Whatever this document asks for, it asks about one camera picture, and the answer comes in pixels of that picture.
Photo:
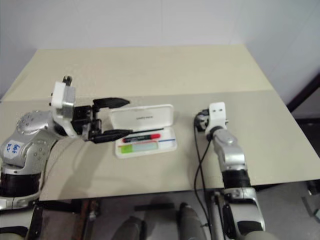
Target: floor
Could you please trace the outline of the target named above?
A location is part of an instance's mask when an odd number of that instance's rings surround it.
[[[312,216],[312,212],[320,207],[320,198],[310,197],[305,183],[281,184],[262,190],[257,195],[268,232],[280,240],[320,240],[320,223]],[[94,222],[91,239],[110,240],[129,216],[136,216],[146,221],[148,240],[177,240],[176,210],[181,202],[190,204],[205,222],[191,191],[106,198],[101,204],[101,216]],[[163,203],[173,203],[175,208],[135,209],[136,206]],[[71,238],[74,215],[45,211],[43,216],[41,239]]]

